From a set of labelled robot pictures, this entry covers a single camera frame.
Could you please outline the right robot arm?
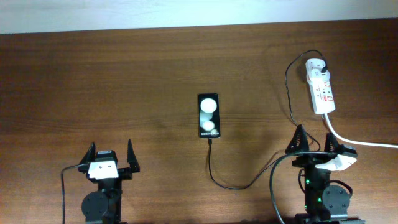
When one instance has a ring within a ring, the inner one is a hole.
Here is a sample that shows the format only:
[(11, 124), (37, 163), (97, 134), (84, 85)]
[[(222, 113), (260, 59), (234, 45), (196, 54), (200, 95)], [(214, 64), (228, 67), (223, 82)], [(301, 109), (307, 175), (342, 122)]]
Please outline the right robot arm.
[(292, 166), (300, 169), (305, 181), (299, 184), (305, 194), (305, 213), (296, 214), (297, 223), (366, 222), (348, 216), (353, 188), (330, 178), (332, 172), (343, 171), (357, 161), (358, 153), (353, 146), (340, 144), (333, 133), (328, 133), (324, 150), (311, 151), (307, 132), (299, 125), (285, 153), (295, 156)]

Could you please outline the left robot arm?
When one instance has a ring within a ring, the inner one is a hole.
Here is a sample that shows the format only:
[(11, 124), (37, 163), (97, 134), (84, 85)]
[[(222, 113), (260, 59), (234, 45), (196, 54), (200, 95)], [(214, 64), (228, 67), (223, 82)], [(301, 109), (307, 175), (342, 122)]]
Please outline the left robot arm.
[(97, 185), (81, 203), (85, 223), (121, 223), (122, 181), (131, 180), (133, 173), (140, 172), (140, 166), (133, 150), (132, 141), (127, 142), (128, 167), (119, 168), (116, 152), (96, 151), (92, 143), (80, 161), (78, 171)]

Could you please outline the black smartphone with lit screen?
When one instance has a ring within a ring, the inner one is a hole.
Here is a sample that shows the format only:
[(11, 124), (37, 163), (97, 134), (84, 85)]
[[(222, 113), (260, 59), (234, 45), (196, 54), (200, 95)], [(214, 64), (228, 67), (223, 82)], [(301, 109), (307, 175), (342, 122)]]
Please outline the black smartphone with lit screen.
[(220, 138), (220, 103), (217, 93), (198, 94), (198, 130), (199, 137), (205, 139)]

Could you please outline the white power strip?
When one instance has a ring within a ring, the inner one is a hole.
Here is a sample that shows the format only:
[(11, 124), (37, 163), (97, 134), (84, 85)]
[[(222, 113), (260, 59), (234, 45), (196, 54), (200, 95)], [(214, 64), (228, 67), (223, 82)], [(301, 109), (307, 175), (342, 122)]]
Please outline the white power strip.
[[(325, 61), (317, 58), (308, 59), (305, 64), (306, 71), (313, 68), (317, 68), (322, 71), (325, 66)], [(335, 110), (335, 101), (330, 81), (318, 82), (312, 85), (309, 84), (309, 89), (315, 114), (328, 114)]]

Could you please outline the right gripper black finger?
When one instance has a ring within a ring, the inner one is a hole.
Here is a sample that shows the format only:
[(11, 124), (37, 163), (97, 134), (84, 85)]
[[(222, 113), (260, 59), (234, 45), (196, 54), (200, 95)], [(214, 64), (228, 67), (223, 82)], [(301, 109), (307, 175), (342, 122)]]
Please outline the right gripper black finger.
[(285, 153), (292, 154), (297, 152), (308, 152), (309, 150), (307, 133), (305, 132), (304, 127), (300, 124), (297, 126), (293, 138), (289, 142)]
[(337, 152), (339, 149), (340, 144), (337, 141), (337, 138), (335, 135), (330, 132), (326, 135), (326, 141), (325, 141), (325, 152)]

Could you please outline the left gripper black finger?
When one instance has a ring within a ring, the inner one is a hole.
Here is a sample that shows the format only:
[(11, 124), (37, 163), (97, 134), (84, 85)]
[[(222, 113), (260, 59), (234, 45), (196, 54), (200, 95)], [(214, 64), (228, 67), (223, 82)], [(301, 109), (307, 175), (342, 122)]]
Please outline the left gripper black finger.
[(127, 162), (129, 163), (132, 172), (140, 171), (140, 165), (134, 153), (132, 141), (130, 139), (127, 144)]
[(93, 162), (95, 160), (95, 156), (96, 156), (96, 146), (95, 146), (95, 143), (92, 142), (88, 148), (88, 151), (86, 152), (86, 154), (83, 156), (82, 160), (80, 161), (79, 165), (90, 164), (91, 162)]

